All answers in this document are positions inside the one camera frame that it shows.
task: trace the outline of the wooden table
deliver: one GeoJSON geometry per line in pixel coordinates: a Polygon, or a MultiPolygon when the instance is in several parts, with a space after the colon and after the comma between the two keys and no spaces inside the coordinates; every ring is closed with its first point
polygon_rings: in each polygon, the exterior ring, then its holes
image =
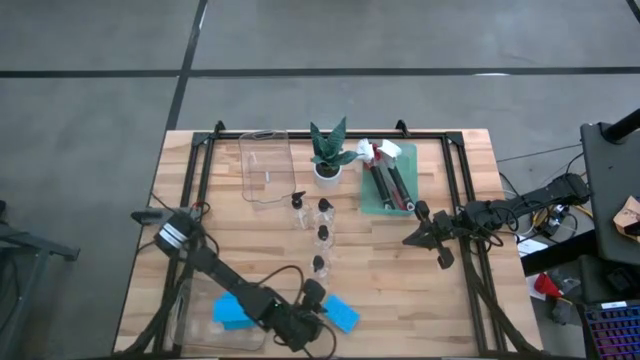
{"type": "MultiPolygon", "coordinates": [[[[476,197],[479,200],[503,198],[498,169],[487,130],[462,130],[476,197]]],[[[162,150],[154,193],[170,206],[180,201],[192,131],[171,131],[162,150]]],[[[426,200],[432,214],[451,213],[451,198],[439,141],[413,140],[418,149],[420,198],[426,200]]],[[[346,149],[354,141],[347,141],[346,149]]],[[[417,228],[414,217],[387,217],[361,214],[359,211],[362,165],[346,166],[339,187],[321,190],[314,185],[309,159],[309,141],[292,141],[297,190],[306,190],[306,200],[316,203],[327,197],[336,208],[336,245],[328,293],[338,295],[361,315],[355,330],[338,335],[337,356],[464,356],[477,355],[470,308],[457,241],[451,247],[456,261],[441,270],[437,252],[403,246],[401,240],[417,228]]],[[[461,198],[465,199],[460,166],[455,150],[456,177],[461,198]]],[[[192,199],[195,199],[200,165],[196,166],[192,199]]],[[[218,241],[221,258],[250,281],[256,281],[275,269],[300,266],[310,275],[313,233],[293,230],[282,210],[254,211],[242,199],[242,170],[237,141],[216,141],[207,201],[211,212],[203,219],[207,231],[218,241]]],[[[152,201],[152,206],[159,204],[152,201]]],[[[151,241],[156,227],[145,228],[140,244],[151,241]]],[[[498,302],[514,325],[534,346],[541,348],[538,327],[512,237],[505,246],[490,253],[498,302]]],[[[115,350],[126,348],[156,311],[162,296],[167,257],[155,247],[137,257],[115,350]]],[[[269,281],[290,301],[295,297],[299,279],[295,272],[283,272],[269,281]]],[[[489,316],[483,311],[489,347],[494,348],[489,316]]],[[[265,346],[256,352],[228,351],[185,346],[183,356],[224,357],[305,357],[275,345],[268,335],[265,346]]],[[[330,350],[330,336],[324,334],[310,347],[314,356],[330,350]]]]}

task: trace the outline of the clear plastic bin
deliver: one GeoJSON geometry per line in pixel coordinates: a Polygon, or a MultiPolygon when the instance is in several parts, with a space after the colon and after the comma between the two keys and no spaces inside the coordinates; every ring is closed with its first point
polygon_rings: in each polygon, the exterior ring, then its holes
{"type": "Polygon", "coordinates": [[[296,190],[293,159],[286,131],[264,130],[240,136],[242,197],[269,204],[291,196],[296,190]]]}
{"type": "Polygon", "coordinates": [[[214,302],[224,292],[213,280],[185,281],[169,317],[169,336],[173,342],[183,346],[259,350],[266,337],[259,327],[225,330],[221,323],[213,322],[214,302]]]}

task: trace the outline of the gray floor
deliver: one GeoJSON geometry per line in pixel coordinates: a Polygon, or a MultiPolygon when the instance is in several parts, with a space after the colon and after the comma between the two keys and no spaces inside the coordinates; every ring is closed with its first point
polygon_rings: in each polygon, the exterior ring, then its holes
{"type": "MultiPolygon", "coordinates": [[[[179,69],[197,0],[0,0],[0,70],[179,69]]],[[[624,0],[212,0],[194,68],[640,65],[624,0]]],[[[16,227],[82,247],[54,261],[27,357],[106,355],[176,79],[0,79],[0,199],[16,227]]],[[[505,159],[579,142],[638,107],[640,75],[189,81],[178,129],[489,128],[505,159]]],[[[499,163],[536,188],[579,148],[499,163]]],[[[573,168],[584,169],[578,161],[573,168]]],[[[588,220],[580,217],[581,231],[588,220]]],[[[536,305],[545,348],[580,355],[577,326],[536,305]]]]}

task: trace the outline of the white label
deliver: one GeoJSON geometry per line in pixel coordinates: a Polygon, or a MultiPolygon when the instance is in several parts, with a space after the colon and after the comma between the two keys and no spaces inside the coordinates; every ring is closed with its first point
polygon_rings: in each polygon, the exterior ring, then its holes
{"type": "Polygon", "coordinates": [[[615,308],[619,308],[619,307],[625,307],[625,306],[627,306],[627,303],[625,301],[616,301],[616,302],[612,302],[612,303],[600,304],[600,306],[602,307],[603,310],[607,310],[607,309],[615,309],[615,308]]]}

